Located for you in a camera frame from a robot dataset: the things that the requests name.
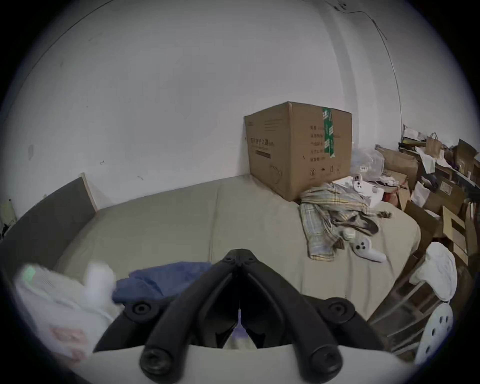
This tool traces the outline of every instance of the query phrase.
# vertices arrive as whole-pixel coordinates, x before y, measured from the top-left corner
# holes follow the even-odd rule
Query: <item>green tape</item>
[[[325,131],[325,145],[324,152],[328,153],[330,157],[335,157],[333,148],[333,119],[332,110],[330,108],[323,107],[324,111],[324,131]]]

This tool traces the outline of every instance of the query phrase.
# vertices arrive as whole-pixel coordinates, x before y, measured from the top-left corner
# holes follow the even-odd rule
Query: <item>blue cloth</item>
[[[117,281],[112,300],[115,303],[160,300],[179,294],[211,266],[210,263],[179,262],[133,271],[128,278]]]

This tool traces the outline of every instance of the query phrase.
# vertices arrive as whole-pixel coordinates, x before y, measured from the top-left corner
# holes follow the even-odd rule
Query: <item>white towel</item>
[[[449,301],[456,291],[456,267],[452,253],[441,243],[431,243],[425,261],[413,273],[409,282],[417,285],[424,281],[441,301]]]

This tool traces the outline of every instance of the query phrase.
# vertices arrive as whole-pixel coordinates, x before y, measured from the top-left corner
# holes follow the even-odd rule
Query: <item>paper bag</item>
[[[410,190],[413,190],[417,182],[417,173],[419,170],[418,160],[411,155],[382,148],[379,145],[376,146],[375,149],[384,156],[385,169],[406,175],[408,178],[408,187]]]
[[[436,159],[440,157],[440,150],[442,149],[442,142],[438,140],[437,133],[434,132],[427,137],[427,145],[425,146],[425,154],[430,155]]]
[[[458,140],[458,145],[455,150],[455,164],[458,165],[460,173],[468,178],[473,171],[473,162],[476,154],[477,151],[474,147],[461,139]]]

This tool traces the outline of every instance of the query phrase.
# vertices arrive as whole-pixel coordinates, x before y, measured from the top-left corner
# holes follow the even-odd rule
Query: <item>wall stain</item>
[[[33,144],[30,144],[28,146],[28,161],[32,160],[33,150],[34,150]]]
[[[103,32],[97,33],[96,35],[93,35],[91,38],[88,39],[89,43],[92,43],[94,45],[98,45],[98,38],[103,35]]]

